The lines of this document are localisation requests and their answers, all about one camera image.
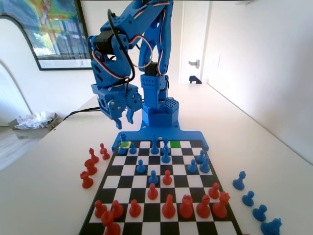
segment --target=black square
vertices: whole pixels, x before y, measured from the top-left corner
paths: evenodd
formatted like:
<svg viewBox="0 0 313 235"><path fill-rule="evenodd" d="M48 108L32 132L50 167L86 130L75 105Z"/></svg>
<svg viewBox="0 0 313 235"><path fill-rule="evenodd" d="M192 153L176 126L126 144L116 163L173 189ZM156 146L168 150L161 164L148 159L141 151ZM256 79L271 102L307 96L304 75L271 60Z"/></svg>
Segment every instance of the black square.
<svg viewBox="0 0 313 235"><path fill-rule="evenodd" d="M143 222L159 222L161 220L161 204L148 203L143 208Z"/></svg>
<svg viewBox="0 0 313 235"><path fill-rule="evenodd" d="M123 235L141 234L141 230L142 223L125 223L123 228Z"/></svg>
<svg viewBox="0 0 313 235"><path fill-rule="evenodd" d="M194 153L192 152L192 148L181 148L181 152L184 156L186 155L194 155Z"/></svg>
<svg viewBox="0 0 313 235"><path fill-rule="evenodd" d="M187 175L174 175L174 185L176 188L188 188Z"/></svg>
<svg viewBox="0 0 313 235"><path fill-rule="evenodd" d="M121 176L118 182L118 188L131 188L133 185L133 179L134 177L129 175L129 176Z"/></svg>
<svg viewBox="0 0 313 235"><path fill-rule="evenodd" d="M202 202L203 195L208 194L204 191L204 188L190 188L190 196L192 197L193 202Z"/></svg>
<svg viewBox="0 0 313 235"><path fill-rule="evenodd" d="M146 196L146 189L145 188L132 188L131 195L129 197L129 203L136 199L138 203L144 203Z"/></svg>
<svg viewBox="0 0 313 235"><path fill-rule="evenodd" d="M172 156L173 165L184 165L184 158L182 156Z"/></svg>
<svg viewBox="0 0 313 235"><path fill-rule="evenodd" d="M214 222L197 222L199 235L218 235Z"/></svg>
<svg viewBox="0 0 313 235"><path fill-rule="evenodd" d="M161 188L160 189L160 200L161 203L166 203L167 195L170 194L173 196L173 202L176 202L175 188Z"/></svg>
<svg viewBox="0 0 313 235"><path fill-rule="evenodd" d="M161 222L161 235L179 235L178 222Z"/></svg>

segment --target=white square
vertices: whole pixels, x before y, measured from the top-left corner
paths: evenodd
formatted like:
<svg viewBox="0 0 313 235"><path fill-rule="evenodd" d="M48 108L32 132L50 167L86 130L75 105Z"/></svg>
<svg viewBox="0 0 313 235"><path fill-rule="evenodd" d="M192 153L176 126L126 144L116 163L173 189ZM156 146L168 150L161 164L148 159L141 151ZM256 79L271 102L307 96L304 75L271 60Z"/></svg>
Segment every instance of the white square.
<svg viewBox="0 0 313 235"><path fill-rule="evenodd" d="M218 235L236 235L234 225L231 221L214 222Z"/></svg>
<svg viewBox="0 0 313 235"><path fill-rule="evenodd" d="M126 160L126 156L116 156L112 165L124 165Z"/></svg>
<svg viewBox="0 0 313 235"><path fill-rule="evenodd" d="M180 235L191 235L191 234L197 234L198 228L197 223L188 221L188 222L179 222L179 234Z"/></svg>
<svg viewBox="0 0 313 235"><path fill-rule="evenodd" d="M181 141L180 142L180 147L181 148L191 148L191 145L190 145L189 141Z"/></svg>
<svg viewBox="0 0 313 235"><path fill-rule="evenodd" d="M181 148L171 148L172 156L182 156Z"/></svg>
<svg viewBox="0 0 313 235"><path fill-rule="evenodd" d="M149 197L148 197L148 191L150 189L149 188L146 188L146 197L145 197L145 203L160 203L161 202L161 194L160 194L160 188L156 188L157 192L158 192L158 195L157 195L157 198L155 200L151 200Z"/></svg>
<svg viewBox="0 0 313 235"><path fill-rule="evenodd" d="M184 195L190 195L189 188L175 188L176 202L181 203Z"/></svg>
<svg viewBox="0 0 313 235"><path fill-rule="evenodd" d="M135 165L124 165L121 175L134 175L135 168Z"/></svg>
<svg viewBox="0 0 313 235"><path fill-rule="evenodd" d="M194 211L195 211L196 221L198 221L198 222L214 221L213 216L212 216L212 212L210 213L210 216L207 218L200 217L197 213L197 205L198 205L198 203L192 204Z"/></svg>
<svg viewBox="0 0 313 235"><path fill-rule="evenodd" d="M160 167L160 165L148 165L148 175L151 175L151 171L152 170L156 171L156 175L160 175L161 174L161 167Z"/></svg>
<svg viewBox="0 0 313 235"><path fill-rule="evenodd" d="M103 188L117 188L120 178L119 175L109 175L104 182Z"/></svg>
<svg viewBox="0 0 313 235"><path fill-rule="evenodd" d="M140 142L140 148L150 148L150 141L142 141Z"/></svg>
<svg viewBox="0 0 313 235"><path fill-rule="evenodd" d="M161 234L160 223L159 222L143 222L141 234L160 235Z"/></svg>
<svg viewBox="0 0 313 235"><path fill-rule="evenodd" d="M174 175L186 175L185 165L173 165L173 174Z"/></svg>
<svg viewBox="0 0 313 235"><path fill-rule="evenodd" d="M144 206L144 204L143 203L138 203L138 205L140 205L140 207L141 207L141 213L137 217L132 217L131 214L129 213L129 210L130 210L132 205L130 203L128 204L125 222L129 222L129 223L140 222L140 223L142 223L142 221L143 221L143 206Z"/></svg>
<svg viewBox="0 0 313 235"><path fill-rule="evenodd" d="M117 188L114 200L117 200L119 203L129 203L131 190L131 188Z"/></svg>
<svg viewBox="0 0 313 235"><path fill-rule="evenodd" d="M172 218L170 218L170 219L166 218L163 215L163 213L162 213L162 208L163 208L164 205L165 205L165 203L161 203L161 222L178 222L178 215L177 215L177 213L179 213L179 212L177 211L176 203L173 203L173 205L175 207L175 210L176 210L175 215Z"/></svg>
<svg viewBox="0 0 313 235"><path fill-rule="evenodd" d="M187 180L190 188L203 188L200 175L187 175Z"/></svg>
<svg viewBox="0 0 313 235"><path fill-rule="evenodd" d="M132 188L145 188L147 186L146 175L135 175L133 179Z"/></svg>

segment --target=white table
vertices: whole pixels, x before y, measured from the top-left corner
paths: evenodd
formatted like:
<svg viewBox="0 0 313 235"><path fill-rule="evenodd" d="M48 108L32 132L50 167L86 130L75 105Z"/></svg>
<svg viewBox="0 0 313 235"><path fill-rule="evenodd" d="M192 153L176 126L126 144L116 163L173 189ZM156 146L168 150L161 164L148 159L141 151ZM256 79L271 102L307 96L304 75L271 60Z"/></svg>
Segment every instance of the white table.
<svg viewBox="0 0 313 235"><path fill-rule="evenodd" d="M282 219L282 235L313 231L313 167L208 85L172 85L169 96L180 102L182 130L201 130L209 156L244 234L261 235L260 222L241 197L255 192L254 208L268 207L268 221ZM93 97L83 108L97 106ZM141 112L123 130L138 130ZM81 187L89 148L101 142L111 149L119 130L101 112L75 114L33 149L0 172L1 235L76 235L79 233L108 161L97 164L94 185ZM232 180L246 172L245 190Z"/></svg>

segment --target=red pawn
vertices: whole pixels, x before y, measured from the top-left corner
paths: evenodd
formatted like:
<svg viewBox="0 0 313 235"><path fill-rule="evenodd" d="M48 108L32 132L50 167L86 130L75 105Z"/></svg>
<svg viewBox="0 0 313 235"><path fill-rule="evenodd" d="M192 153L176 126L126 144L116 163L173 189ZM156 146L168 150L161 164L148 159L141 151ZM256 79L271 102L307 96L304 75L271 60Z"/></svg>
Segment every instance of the red pawn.
<svg viewBox="0 0 313 235"><path fill-rule="evenodd" d="M202 202L197 205L197 213L201 218L207 218L210 216L211 211L208 205L210 204L209 195L204 195L202 197Z"/></svg>
<svg viewBox="0 0 313 235"><path fill-rule="evenodd" d="M148 191L148 197L150 200L155 200L157 198L158 191L156 190L156 185L154 183L150 184L150 189Z"/></svg>
<svg viewBox="0 0 313 235"><path fill-rule="evenodd" d="M89 178L89 173L87 171L80 173L80 178L83 180L83 188L90 188L93 185L93 179Z"/></svg>
<svg viewBox="0 0 313 235"><path fill-rule="evenodd" d="M171 172L169 170L165 171L165 176L163 177L163 183L165 185L170 185L172 183Z"/></svg>
<svg viewBox="0 0 313 235"><path fill-rule="evenodd" d="M141 206L137 203L137 200L134 199L131 202L131 208L129 209L129 214L132 217L138 217L141 213Z"/></svg>
<svg viewBox="0 0 313 235"><path fill-rule="evenodd" d="M209 196L212 197L213 199L218 199L220 196L220 185L218 183L213 184L213 188L209 189Z"/></svg>
<svg viewBox="0 0 313 235"><path fill-rule="evenodd" d="M85 167L87 167L89 175L94 175L97 173L97 168L94 166L92 159L85 161Z"/></svg>
<svg viewBox="0 0 313 235"><path fill-rule="evenodd" d="M226 205L228 204L229 199L230 199L230 196L227 192L221 192L220 202L215 203L213 205L213 213L218 218L223 219L227 216Z"/></svg>
<svg viewBox="0 0 313 235"><path fill-rule="evenodd" d="M101 216L101 221L103 226L107 227L106 232L104 235L120 235L121 228L118 224L113 223L113 213L111 211L106 211Z"/></svg>
<svg viewBox="0 0 313 235"><path fill-rule="evenodd" d="M99 158L97 156L95 156L94 149L90 148L89 153L91 154L91 159L93 161L93 164L96 164L99 161Z"/></svg>
<svg viewBox="0 0 313 235"><path fill-rule="evenodd" d="M107 206L103 205L100 200L94 203L94 207L96 207L96 211L94 212L94 215L97 218L101 218L102 214L108 210Z"/></svg>
<svg viewBox="0 0 313 235"><path fill-rule="evenodd" d="M184 195L181 202L179 213L183 218L188 219L194 213L192 209L192 198L190 195Z"/></svg>

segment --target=blue pawn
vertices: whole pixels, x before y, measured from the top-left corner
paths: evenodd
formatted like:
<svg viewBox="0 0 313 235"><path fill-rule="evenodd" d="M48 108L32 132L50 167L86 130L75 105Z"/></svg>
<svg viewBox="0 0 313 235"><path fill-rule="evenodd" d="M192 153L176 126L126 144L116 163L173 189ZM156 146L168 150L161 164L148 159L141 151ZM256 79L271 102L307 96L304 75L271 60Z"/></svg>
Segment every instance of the blue pawn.
<svg viewBox="0 0 313 235"><path fill-rule="evenodd" d="M246 177L246 173L244 171L239 173L239 179L233 181L233 186L235 189L244 190L245 185L243 183L243 179Z"/></svg>
<svg viewBox="0 0 313 235"><path fill-rule="evenodd" d="M248 195L243 196L243 203L245 203L248 207L252 207L254 204L253 198L254 197L254 192L249 191Z"/></svg>
<svg viewBox="0 0 313 235"><path fill-rule="evenodd" d="M257 220L263 222L266 220L265 212L267 210L268 208L265 205L260 205L259 209L253 209L252 214Z"/></svg>
<svg viewBox="0 0 313 235"><path fill-rule="evenodd" d="M210 167L209 167L209 157L208 156L206 156L204 158L203 163L200 165L200 171L202 171L203 173L209 173Z"/></svg>
<svg viewBox="0 0 313 235"><path fill-rule="evenodd" d="M143 172L146 171L146 166L143 165L143 161L141 159L138 161L138 166L137 166L136 170L139 174L142 174Z"/></svg>
<svg viewBox="0 0 313 235"><path fill-rule="evenodd" d="M152 136L152 149L151 149L152 154L158 154L158 148L157 148L157 136L153 135Z"/></svg>
<svg viewBox="0 0 313 235"><path fill-rule="evenodd" d="M282 225L281 218L274 219L272 222L261 224L261 230L264 235L279 235L279 227Z"/></svg>
<svg viewBox="0 0 313 235"><path fill-rule="evenodd" d="M137 152L137 149L135 148L135 144L132 142L131 143L131 148L129 150L130 154L135 154Z"/></svg>
<svg viewBox="0 0 313 235"><path fill-rule="evenodd" d="M197 172L197 166L196 166L196 160L191 160L191 165L188 166L188 171L190 173L196 173Z"/></svg>
<svg viewBox="0 0 313 235"><path fill-rule="evenodd" d="M158 177L156 176L156 171L152 170L151 171L151 176L149 177L149 184L154 183L155 185L158 184Z"/></svg>
<svg viewBox="0 0 313 235"><path fill-rule="evenodd" d="M204 150L203 149L200 151L200 155L197 156L197 160L199 163L203 163L203 161L204 161Z"/></svg>
<svg viewBox="0 0 313 235"><path fill-rule="evenodd" d="M167 148L164 149L164 155L162 156L161 160L163 163L169 163L171 161L171 157L168 156L168 149Z"/></svg>

